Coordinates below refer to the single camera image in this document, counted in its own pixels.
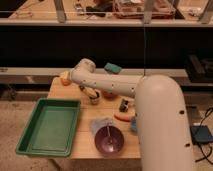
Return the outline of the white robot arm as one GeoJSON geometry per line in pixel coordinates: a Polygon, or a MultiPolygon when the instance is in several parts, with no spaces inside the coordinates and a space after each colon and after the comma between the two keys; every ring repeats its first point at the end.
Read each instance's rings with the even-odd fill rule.
{"type": "Polygon", "coordinates": [[[95,63],[84,58],[71,71],[71,80],[135,99],[142,171],[196,171],[179,84],[165,75],[99,74],[95,69],[95,63]]]}

